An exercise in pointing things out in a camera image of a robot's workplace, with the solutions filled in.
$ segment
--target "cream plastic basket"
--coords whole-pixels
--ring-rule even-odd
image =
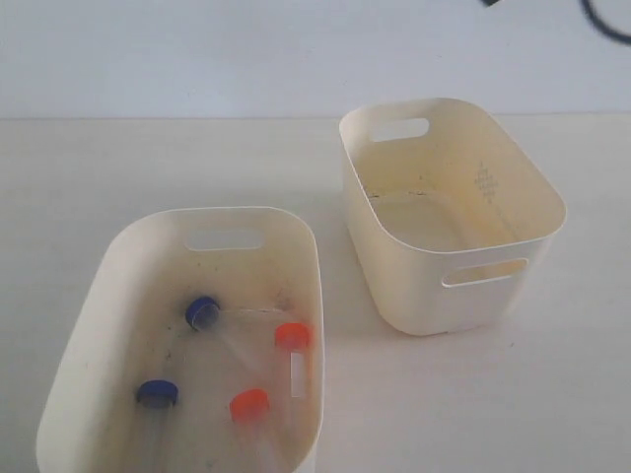
[[[484,110],[434,99],[348,113],[350,235],[382,317],[414,335],[507,312],[565,205]]]
[[[259,241],[234,246],[235,237],[243,239],[241,232]],[[211,246],[186,246],[199,233]],[[36,442],[41,473],[123,471],[123,450],[137,418],[134,390],[171,356],[166,328],[181,323],[188,303],[206,294],[222,309],[282,310],[313,328],[311,421],[292,470],[314,472],[323,389],[314,236],[285,211],[218,208],[155,214],[112,242],[41,417]],[[177,374],[181,402],[173,410],[171,440],[163,447],[178,451],[177,471],[210,466],[217,473],[245,471],[239,466],[242,451],[224,435],[231,425],[228,403],[236,394],[232,366],[215,356],[212,345],[195,340],[201,341],[187,345],[184,371]],[[273,357],[273,330],[265,341]]]

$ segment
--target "test tube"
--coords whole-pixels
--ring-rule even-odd
[[[143,382],[136,391],[136,402],[144,408],[137,432],[138,452],[127,469],[129,473],[157,473],[164,468],[162,445],[167,419],[177,403],[177,386],[166,379]]]
[[[257,356],[253,356],[246,346],[238,342],[231,329],[229,317],[222,314],[217,302],[208,296],[193,301],[186,310],[185,319],[190,327],[198,332],[213,334],[228,347],[232,355],[257,378],[264,372]]]
[[[244,448],[254,454],[260,473],[286,473],[287,464],[274,436],[269,397],[263,389],[249,389],[233,398],[230,414]]]
[[[274,342],[281,416],[285,429],[293,439],[298,439],[308,414],[311,330],[304,323],[283,323],[276,327]]]

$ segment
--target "white label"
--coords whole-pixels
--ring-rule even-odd
[[[292,352],[290,365],[290,373],[292,378],[292,397],[306,397],[307,370],[305,367],[305,356],[302,353]]]

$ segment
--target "orange bottle cap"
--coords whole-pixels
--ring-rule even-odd
[[[230,402],[233,422],[250,424],[260,421],[269,411],[269,397],[264,389],[249,389],[237,394]]]
[[[304,323],[283,323],[276,327],[274,341],[277,347],[288,351],[305,350],[311,343],[311,331]]]

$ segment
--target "white wall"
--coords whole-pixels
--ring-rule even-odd
[[[631,2],[595,1],[631,31]],[[2,117],[629,110],[629,84],[579,0],[0,0]]]

